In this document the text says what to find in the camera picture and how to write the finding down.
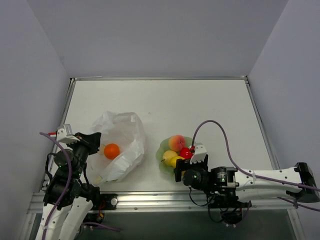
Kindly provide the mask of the white plastic bag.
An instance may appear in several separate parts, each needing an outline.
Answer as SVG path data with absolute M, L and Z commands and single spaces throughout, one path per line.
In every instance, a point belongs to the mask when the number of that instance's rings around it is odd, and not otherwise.
M 94 186 L 119 182 L 142 163 L 146 153 L 146 135 L 136 113 L 106 111 L 91 125 L 90 132 L 101 133 L 98 153 L 87 160 L 87 177 Z M 119 155 L 114 159 L 104 154 L 109 144 L 119 147 Z

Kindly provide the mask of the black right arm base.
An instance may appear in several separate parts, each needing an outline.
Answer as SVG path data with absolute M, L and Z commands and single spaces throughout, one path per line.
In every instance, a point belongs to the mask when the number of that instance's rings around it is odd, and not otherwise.
M 227 199 L 224 195 L 206 195 L 207 212 L 209 219 L 217 224 L 224 224 L 226 227 L 237 227 L 249 213 L 252 202 L 240 202 L 235 199 Z M 219 218 L 214 218 L 211 210 L 219 210 Z

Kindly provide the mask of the orange fake orange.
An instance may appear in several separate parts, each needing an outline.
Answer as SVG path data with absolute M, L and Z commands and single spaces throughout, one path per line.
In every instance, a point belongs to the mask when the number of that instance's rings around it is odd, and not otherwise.
M 115 143 L 107 144 L 103 149 L 104 156 L 109 160 L 114 160 L 116 157 L 120 155 L 120 153 L 120 148 Z

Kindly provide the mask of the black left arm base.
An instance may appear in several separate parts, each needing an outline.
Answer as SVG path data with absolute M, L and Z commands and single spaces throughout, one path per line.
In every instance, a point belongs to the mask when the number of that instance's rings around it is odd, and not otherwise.
M 115 211 L 118 205 L 116 193 L 101 193 L 100 197 L 93 202 L 93 207 L 82 221 L 83 225 L 99 228 L 103 223 L 107 211 Z

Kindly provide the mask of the yellow fake lemon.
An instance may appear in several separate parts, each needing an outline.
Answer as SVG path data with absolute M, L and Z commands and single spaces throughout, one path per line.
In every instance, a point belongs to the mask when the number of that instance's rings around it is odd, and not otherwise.
M 185 158 L 182 156 L 174 156 L 169 160 L 169 166 L 175 169 L 179 160 L 185 160 Z

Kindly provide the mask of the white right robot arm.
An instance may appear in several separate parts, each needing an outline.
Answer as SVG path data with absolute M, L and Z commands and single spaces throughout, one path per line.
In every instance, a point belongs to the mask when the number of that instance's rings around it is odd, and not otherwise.
M 208 169 L 208 157 L 197 163 L 178 159 L 174 175 L 176 182 L 216 195 L 227 206 L 253 200 L 284 198 L 298 203 L 318 203 L 313 173 L 305 162 L 294 167 L 276 170 L 249 170 L 220 166 Z

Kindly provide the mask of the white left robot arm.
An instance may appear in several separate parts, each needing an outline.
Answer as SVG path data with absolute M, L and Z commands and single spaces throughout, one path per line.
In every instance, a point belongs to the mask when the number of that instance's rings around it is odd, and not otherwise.
M 62 140 L 44 136 L 60 149 L 52 153 L 57 165 L 43 198 L 42 218 L 36 235 L 38 240 L 72 240 L 90 210 L 100 206 L 101 194 L 97 186 L 80 181 L 88 156 L 99 151 L 101 133 L 76 133 L 67 149 Z

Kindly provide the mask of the yellow fake pear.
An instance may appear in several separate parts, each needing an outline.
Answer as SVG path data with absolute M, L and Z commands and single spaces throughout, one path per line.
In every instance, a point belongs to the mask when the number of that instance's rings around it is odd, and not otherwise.
M 161 162 L 168 163 L 172 157 L 178 156 L 177 152 L 173 150 L 167 150 L 162 155 Z

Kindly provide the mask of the red fake apple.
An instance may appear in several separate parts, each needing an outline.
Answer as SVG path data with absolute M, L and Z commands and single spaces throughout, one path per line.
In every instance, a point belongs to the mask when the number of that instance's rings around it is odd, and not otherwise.
M 191 159 L 193 156 L 193 152 L 188 147 L 183 147 L 181 151 L 179 152 L 179 156 L 184 159 Z

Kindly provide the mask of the pink yellow fake peach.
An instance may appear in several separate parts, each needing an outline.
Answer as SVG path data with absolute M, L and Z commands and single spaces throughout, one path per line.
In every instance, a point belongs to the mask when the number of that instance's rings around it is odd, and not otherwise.
M 186 146 L 186 140 L 182 135 L 173 135 L 168 140 L 168 146 L 172 151 L 180 152 Z

